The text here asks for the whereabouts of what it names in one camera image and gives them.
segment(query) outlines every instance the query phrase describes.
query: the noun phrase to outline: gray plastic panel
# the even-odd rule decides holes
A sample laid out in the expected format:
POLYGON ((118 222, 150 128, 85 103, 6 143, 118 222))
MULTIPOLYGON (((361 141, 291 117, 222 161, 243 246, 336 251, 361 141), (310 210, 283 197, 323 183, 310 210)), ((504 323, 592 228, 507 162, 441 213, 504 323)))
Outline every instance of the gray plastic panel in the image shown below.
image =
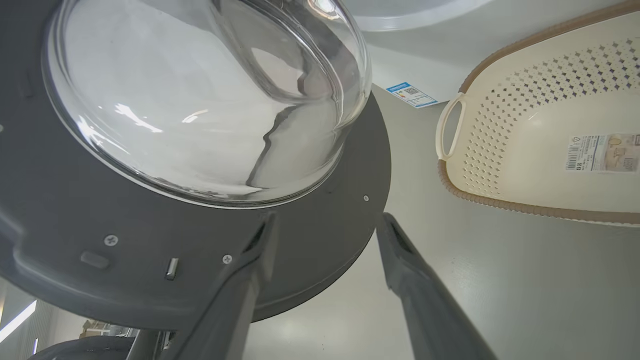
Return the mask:
POLYGON ((3 277, 80 315, 175 329, 225 266, 222 257, 240 254, 266 211, 278 213, 281 239, 254 320, 301 304, 348 269, 371 237, 390 184, 387 132, 373 96, 335 172, 311 194, 255 210, 171 199, 109 169, 58 119, 40 68, 45 23, 57 3, 0 3, 3 277), (115 246, 103 242, 109 234, 118 236, 115 246), (108 266, 82 262, 84 252, 107 259, 108 266), (168 281, 171 258, 180 261, 168 281))

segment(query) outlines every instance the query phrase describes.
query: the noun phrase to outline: beige laundry basket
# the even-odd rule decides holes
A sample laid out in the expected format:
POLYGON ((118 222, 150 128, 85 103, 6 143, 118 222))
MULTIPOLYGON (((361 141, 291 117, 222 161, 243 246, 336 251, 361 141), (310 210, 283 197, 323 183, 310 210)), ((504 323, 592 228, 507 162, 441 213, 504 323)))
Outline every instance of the beige laundry basket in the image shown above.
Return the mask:
POLYGON ((482 62, 438 123, 438 170, 462 199, 640 225, 640 3, 606 8, 482 62), (443 133, 462 111, 448 151, 443 133))

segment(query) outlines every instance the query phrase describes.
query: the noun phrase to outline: white floor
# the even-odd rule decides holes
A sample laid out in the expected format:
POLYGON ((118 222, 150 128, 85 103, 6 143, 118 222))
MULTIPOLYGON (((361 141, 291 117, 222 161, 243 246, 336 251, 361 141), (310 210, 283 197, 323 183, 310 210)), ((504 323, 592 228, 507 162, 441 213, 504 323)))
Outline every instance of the white floor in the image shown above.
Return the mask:
MULTIPOLYGON (((640 229, 535 217, 447 193, 442 105, 374 89, 387 123, 393 213, 500 359, 640 358, 640 229)), ((335 284, 251 326, 245 360, 413 359, 399 299, 369 242, 335 284)))

